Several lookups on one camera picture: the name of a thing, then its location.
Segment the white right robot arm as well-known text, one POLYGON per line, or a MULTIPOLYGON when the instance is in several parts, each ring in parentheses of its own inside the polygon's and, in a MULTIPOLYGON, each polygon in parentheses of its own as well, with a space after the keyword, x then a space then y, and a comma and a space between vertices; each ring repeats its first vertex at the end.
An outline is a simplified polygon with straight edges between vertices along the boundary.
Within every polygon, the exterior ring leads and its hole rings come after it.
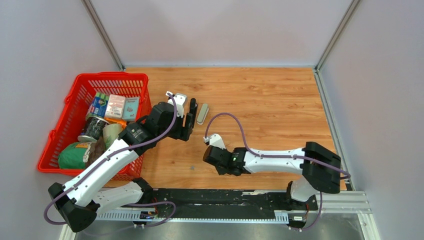
POLYGON ((203 161, 214 166, 219 175, 281 172, 300 175, 287 188, 286 205, 299 209, 317 193, 338 194, 341 191, 341 158, 318 144, 308 141, 304 147, 291 150, 259 150, 210 144, 203 161))

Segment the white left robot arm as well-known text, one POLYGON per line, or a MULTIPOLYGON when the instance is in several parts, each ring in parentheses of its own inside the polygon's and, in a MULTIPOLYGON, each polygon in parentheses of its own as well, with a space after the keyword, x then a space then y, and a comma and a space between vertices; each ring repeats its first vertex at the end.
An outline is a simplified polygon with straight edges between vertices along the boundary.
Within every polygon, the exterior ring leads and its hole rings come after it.
POLYGON ((54 206, 63 217, 62 224, 74 233, 90 226, 97 216, 123 206, 153 207, 153 188, 141 177, 129 183, 102 191, 104 185, 121 169, 154 148, 164 138, 188 141, 196 121, 198 104, 189 101, 184 113, 185 96, 169 93, 168 100, 154 105, 148 115, 129 123, 111 146, 82 173, 48 188, 52 201, 44 210, 44 219, 52 224, 48 210, 54 206))

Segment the teal sponge pack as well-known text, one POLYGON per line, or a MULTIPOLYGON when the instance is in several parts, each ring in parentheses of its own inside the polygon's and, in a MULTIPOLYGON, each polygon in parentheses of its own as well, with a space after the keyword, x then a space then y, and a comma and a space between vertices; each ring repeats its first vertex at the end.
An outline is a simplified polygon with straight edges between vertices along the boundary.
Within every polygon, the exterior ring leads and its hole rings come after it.
POLYGON ((138 108, 139 108, 139 97, 127 97, 125 99, 124 109, 122 113, 122 119, 127 122, 133 122, 136 120, 138 108))

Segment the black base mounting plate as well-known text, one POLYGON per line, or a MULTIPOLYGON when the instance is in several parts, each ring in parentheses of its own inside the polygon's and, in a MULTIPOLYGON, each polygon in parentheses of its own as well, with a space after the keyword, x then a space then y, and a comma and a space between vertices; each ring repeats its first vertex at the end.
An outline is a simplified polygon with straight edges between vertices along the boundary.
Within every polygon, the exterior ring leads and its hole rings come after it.
POLYGON ((234 189, 183 189, 158 188, 149 194, 159 217, 173 212, 170 202, 176 205, 173 218, 185 219, 251 219, 270 220, 275 211, 317 211, 319 203, 315 196, 307 202, 289 198, 283 191, 234 190, 234 189))

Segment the pink sponge pack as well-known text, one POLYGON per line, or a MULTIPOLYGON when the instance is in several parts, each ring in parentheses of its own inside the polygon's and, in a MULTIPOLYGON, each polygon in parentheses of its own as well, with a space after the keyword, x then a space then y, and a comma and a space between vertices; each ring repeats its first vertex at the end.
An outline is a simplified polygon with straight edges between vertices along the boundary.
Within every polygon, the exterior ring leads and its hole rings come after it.
POLYGON ((104 117, 120 119, 123 116, 126 97, 116 94, 110 94, 107 102, 104 117))

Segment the blue green scrubber pack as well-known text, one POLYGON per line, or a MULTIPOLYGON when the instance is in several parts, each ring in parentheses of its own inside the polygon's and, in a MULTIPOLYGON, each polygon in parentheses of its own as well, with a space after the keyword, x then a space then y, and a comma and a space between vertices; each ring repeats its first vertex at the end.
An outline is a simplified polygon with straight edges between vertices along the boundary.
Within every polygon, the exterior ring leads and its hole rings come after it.
POLYGON ((87 113, 85 115, 85 119, 87 120, 88 118, 91 118, 91 117, 104 118, 108 101, 109 101, 109 95, 105 93, 97 92, 88 107, 87 113))

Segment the dark glass jar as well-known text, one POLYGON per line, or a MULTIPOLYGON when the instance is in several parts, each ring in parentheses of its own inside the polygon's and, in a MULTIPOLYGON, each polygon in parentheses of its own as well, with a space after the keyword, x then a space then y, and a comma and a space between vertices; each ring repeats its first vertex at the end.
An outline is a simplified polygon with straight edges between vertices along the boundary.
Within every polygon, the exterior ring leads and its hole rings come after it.
POLYGON ((105 119, 98 117, 98 116, 92 116, 89 117, 83 129, 81 130, 81 133, 77 137, 77 140, 79 142, 96 142, 99 140, 100 137, 103 136, 103 129, 109 125, 109 122, 105 119))

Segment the red plastic shopping basket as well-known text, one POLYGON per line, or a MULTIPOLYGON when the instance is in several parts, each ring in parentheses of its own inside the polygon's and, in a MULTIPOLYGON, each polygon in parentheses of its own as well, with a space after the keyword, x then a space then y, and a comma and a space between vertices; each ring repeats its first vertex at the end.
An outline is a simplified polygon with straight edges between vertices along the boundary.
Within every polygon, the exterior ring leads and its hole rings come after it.
POLYGON ((37 164, 37 170, 41 173, 72 177, 79 175, 82 172, 81 169, 61 169, 58 159, 60 152, 65 147, 77 141, 77 137, 85 125, 85 115, 95 94, 138 97, 139 108, 136 116, 143 117, 152 110, 148 82, 149 78, 144 73, 113 71, 79 74, 64 99, 64 107, 55 128, 48 135, 47 143, 37 164))

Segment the green snack bag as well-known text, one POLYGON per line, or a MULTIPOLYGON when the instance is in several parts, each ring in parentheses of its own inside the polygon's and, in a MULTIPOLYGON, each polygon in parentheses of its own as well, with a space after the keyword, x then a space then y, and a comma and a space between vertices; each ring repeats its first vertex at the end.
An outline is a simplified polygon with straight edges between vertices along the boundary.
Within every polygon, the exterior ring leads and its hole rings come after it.
POLYGON ((85 169, 89 165, 90 154, 95 142, 74 142, 68 145, 58 156, 60 169, 85 169))

